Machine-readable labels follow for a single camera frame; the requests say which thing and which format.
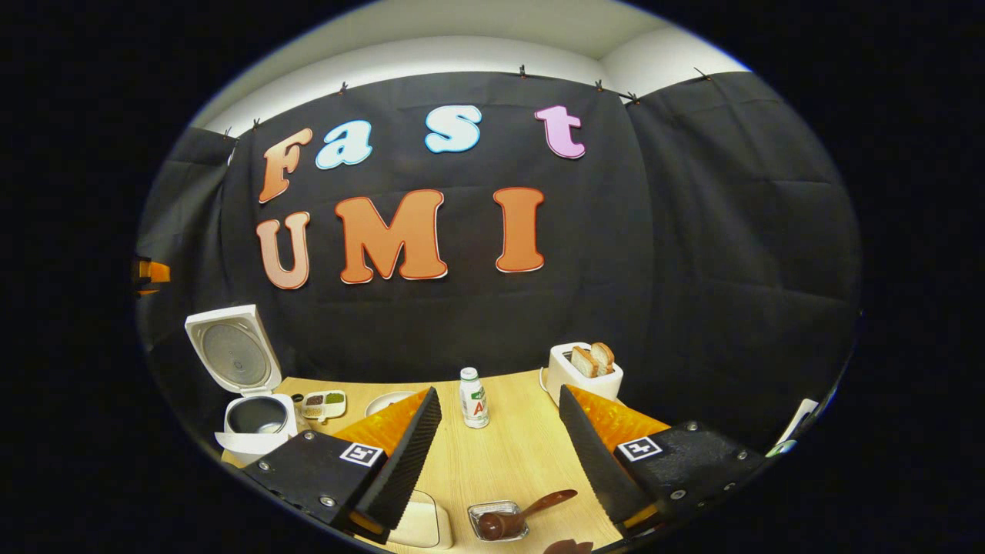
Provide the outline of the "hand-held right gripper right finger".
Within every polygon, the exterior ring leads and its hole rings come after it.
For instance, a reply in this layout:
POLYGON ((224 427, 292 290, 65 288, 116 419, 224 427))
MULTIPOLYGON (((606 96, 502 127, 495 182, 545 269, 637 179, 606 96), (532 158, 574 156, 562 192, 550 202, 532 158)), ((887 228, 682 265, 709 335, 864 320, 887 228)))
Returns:
POLYGON ((559 417, 626 539, 707 511, 768 467, 764 455, 704 423, 669 426, 573 385, 560 387, 559 417))

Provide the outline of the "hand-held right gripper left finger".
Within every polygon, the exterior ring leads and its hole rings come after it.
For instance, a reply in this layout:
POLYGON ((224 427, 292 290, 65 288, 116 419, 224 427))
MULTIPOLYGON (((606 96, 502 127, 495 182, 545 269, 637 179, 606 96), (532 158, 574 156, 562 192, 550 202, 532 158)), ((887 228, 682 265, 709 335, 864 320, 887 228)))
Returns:
POLYGON ((384 544, 403 518, 440 421, 439 393, 429 387, 333 435, 300 432, 242 472, 324 526, 384 544))

